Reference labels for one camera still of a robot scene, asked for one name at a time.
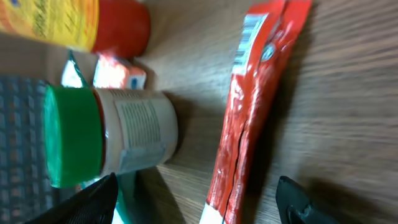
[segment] green lid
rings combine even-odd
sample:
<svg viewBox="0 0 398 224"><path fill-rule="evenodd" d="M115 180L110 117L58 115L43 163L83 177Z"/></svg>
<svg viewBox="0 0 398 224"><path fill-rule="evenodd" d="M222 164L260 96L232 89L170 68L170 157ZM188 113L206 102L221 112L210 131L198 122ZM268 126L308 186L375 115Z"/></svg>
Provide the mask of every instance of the green lid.
<svg viewBox="0 0 398 224"><path fill-rule="evenodd" d="M47 87L44 134L53 187L72 187L100 174L103 137L93 90Z"/></svg>

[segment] white label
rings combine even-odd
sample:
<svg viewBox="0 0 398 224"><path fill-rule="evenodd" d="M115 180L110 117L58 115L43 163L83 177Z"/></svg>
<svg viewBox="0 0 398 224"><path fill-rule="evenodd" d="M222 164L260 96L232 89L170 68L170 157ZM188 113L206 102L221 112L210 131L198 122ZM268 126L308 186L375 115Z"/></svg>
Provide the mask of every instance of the white label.
<svg viewBox="0 0 398 224"><path fill-rule="evenodd" d="M116 101L125 150L119 170L139 170L157 165L165 154L160 143L159 120L151 100Z"/></svg>
<svg viewBox="0 0 398 224"><path fill-rule="evenodd" d="M248 61L253 47L253 43L260 31L260 28L266 20L268 14L247 15L244 18L242 38L236 51L234 65L232 67L233 74L245 75L248 67Z"/></svg>

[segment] barcode label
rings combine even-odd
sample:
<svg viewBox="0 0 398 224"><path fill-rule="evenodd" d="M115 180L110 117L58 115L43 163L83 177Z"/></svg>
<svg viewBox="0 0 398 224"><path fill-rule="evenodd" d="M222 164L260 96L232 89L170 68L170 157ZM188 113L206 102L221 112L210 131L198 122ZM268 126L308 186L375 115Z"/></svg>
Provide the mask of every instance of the barcode label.
<svg viewBox="0 0 398 224"><path fill-rule="evenodd" d="M267 16L268 14L247 15L244 18L242 37L232 67L233 74L246 74L251 48Z"/></svg>

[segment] wooden table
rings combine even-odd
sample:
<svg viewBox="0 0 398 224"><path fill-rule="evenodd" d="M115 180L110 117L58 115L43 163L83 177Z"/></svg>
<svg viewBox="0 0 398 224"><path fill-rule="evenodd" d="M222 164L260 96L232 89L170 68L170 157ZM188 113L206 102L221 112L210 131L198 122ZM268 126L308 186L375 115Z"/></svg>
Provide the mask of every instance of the wooden table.
<svg viewBox="0 0 398 224"><path fill-rule="evenodd" d="M175 157L139 175L164 223L199 222L252 3L146 1L153 33L138 61L180 123ZM280 223L280 175L365 223L398 222L397 11L396 0L317 1L256 151L243 223Z"/></svg>

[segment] red plastic package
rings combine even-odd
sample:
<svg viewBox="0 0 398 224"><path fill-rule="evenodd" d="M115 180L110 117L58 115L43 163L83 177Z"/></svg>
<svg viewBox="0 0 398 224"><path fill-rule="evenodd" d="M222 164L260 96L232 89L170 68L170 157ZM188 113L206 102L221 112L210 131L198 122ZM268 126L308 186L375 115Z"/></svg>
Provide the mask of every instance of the red plastic package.
<svg viewBox="0 0 398 224"><path fill-rule="evenodd" d="M240 223L254 148L311 0L273 0L247 13L201 224Z"/></svg>

